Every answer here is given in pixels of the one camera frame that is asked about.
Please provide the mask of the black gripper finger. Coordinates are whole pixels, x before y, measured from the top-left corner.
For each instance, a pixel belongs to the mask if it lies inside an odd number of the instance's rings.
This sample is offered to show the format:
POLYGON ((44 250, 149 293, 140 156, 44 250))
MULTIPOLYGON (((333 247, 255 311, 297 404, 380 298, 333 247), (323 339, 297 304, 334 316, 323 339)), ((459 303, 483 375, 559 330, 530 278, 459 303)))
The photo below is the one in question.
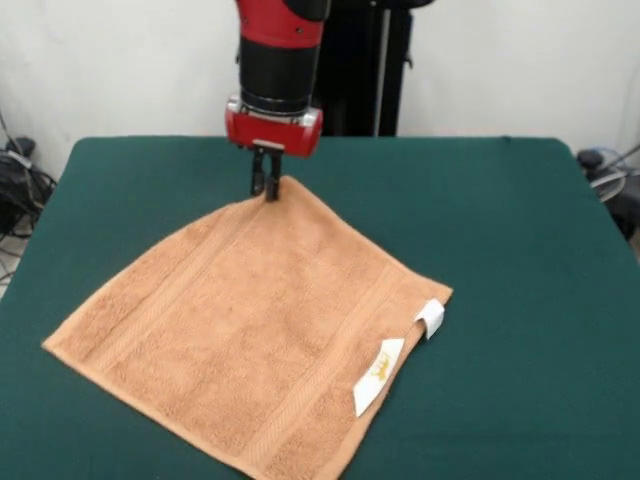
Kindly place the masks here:
POLYGON ((252 152, 251 195, 258 196, 265 189, 265 172, 263 169, 265 152, 261 147, 255 147, 252 152))
POLYGON ((271 160, 271 170, 265 180, 265 196, 268 202, 275 202, 279 199, 283 152, 267 149, 266 154, 271 160))

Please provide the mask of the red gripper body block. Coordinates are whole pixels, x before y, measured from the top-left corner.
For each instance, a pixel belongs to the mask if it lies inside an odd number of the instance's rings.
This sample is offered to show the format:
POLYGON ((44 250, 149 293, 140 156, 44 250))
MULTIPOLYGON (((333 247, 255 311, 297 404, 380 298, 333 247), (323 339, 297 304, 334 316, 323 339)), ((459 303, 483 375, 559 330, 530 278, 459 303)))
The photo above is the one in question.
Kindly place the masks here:
POLYGON ((232 95, 227 101, 225 123, 229 140, 238 146, 308 158, 318 145, 323 113, 309 108, 301 116, 270 116, 247 109, 238 95, 232 95))

